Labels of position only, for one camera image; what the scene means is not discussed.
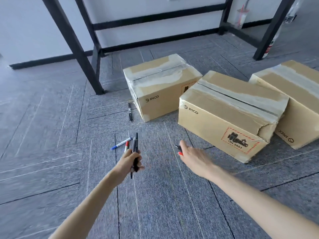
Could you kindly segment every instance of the box flap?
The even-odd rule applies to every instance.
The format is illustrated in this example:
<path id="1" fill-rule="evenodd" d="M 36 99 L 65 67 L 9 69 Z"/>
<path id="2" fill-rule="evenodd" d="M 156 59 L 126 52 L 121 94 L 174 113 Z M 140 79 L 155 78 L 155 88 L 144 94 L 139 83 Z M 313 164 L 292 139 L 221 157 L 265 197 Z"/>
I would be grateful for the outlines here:
<path id="1" fill-rule="evenodd" d="M 254 73 L 249 83 L 262 79 L 282 93 L 319 114 L 319 72 L 290 60 Z"/>
<path id="2" fill-rule="evenodd" d="M 201 73 L 173 54 L 123 70 L 125 78 L 137 98 L 164 88 L 201 77 Z"/>
<path id="3" fill-rule="evenodd" d="M 269 141 L 289 97 L 209 71 L 181 100 Z"/>

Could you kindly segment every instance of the floor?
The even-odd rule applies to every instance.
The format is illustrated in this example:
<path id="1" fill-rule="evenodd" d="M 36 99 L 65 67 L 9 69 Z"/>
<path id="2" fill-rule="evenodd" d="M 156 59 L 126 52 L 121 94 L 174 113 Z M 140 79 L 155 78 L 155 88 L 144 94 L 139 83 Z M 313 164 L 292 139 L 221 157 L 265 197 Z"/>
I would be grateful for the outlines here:
<path id="1" fill-rule="evenodd" d="M 202 74 L 209 70 L 247 81 L 252 73 L 296 60 L 319 70 L 318 0 L 306 0 L 283 27 L 266 59 L 226 34 L 110 53 L 94 95 L 75 60 L 12 71 L 0 59 L 1 238 L 47 238 L 116 164 L 139 133 L 146 170 L 114 189 L 89 238 L 269 238 L 225 193 L 195 176 L 176 156 L 184 139 L 236 177 L 319 223 L 319 140 L 293 150 L 273 136 L 242 164 L 177 124 L 172 112 L 144 123 L 122 69 L 178 53 Z M 256 27 L 255 32 L 264 27 Z"/>

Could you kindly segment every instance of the wall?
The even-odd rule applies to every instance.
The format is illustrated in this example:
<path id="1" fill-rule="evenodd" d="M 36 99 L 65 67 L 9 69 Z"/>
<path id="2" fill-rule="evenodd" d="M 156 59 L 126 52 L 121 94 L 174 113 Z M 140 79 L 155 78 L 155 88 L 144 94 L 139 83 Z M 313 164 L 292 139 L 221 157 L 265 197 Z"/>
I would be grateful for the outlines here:
<path id="1" fill-rule="evenodd" d="M 93 43 L 74 0 L 59 0 L 83 49 Z M 246 0 L 234 0 L 229 15 Z M 0 0 L 0 53 L 9 64 L 70 54 L 42 0 Z M 224 3 L 225 0 L 84 0 L 93 23 Z M 251 0 L 246 21 L 272 18 L 281 0 Z M 97 31 L 102 47 L 217 28 L 222 11 Z"/>

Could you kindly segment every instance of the white marker with blue cap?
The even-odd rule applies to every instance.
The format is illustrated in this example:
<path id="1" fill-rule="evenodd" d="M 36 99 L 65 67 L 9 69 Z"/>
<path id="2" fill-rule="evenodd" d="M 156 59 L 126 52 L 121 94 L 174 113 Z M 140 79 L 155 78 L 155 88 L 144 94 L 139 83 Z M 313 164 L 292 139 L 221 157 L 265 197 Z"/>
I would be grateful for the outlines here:
<path id="1" fill-rule="evenodd" d="M 124 141 L 120 142 L 119 144 L 115 145 L 115 146 L 114 146 L 114 147 L 112 147 L 110 150 L 114 150 L 114 149 L 116 149 L 117 147 L 119 147 L 119 146 L 121 146 L 121 145 L 125 144 L 127 141 L 130 141 L 130 140 L 132 140 L 132 138 L 131 138 L 131 137 L 129 137 L 128 139 L 126 139 L 126 140 L 124 140 Z"/>

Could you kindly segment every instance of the cardboard box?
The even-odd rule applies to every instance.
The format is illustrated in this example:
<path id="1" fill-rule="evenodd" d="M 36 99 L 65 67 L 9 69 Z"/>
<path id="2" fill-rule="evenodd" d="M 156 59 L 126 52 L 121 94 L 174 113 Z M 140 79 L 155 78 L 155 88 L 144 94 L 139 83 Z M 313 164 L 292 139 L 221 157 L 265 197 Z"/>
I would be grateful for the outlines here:
<path id="1" fill-rule="evenodd" d="M 275 133 L 297 149 L 319 138 L 319 72 L 290 60 L 254 73 L 249 83 L 290 97 Z"/>
<path id="2" fill-rule="evenodd" d="M 209 71 L 180 97 L 178 123 L 240 162 L 265 147 L 289 97 Z"/>
<path id="3" fill-rule="evenodd" d="M 177 54 L 123 71 L 134 104 L 145 122 L 177 110 L 181 94 L 202 77 Z"/>

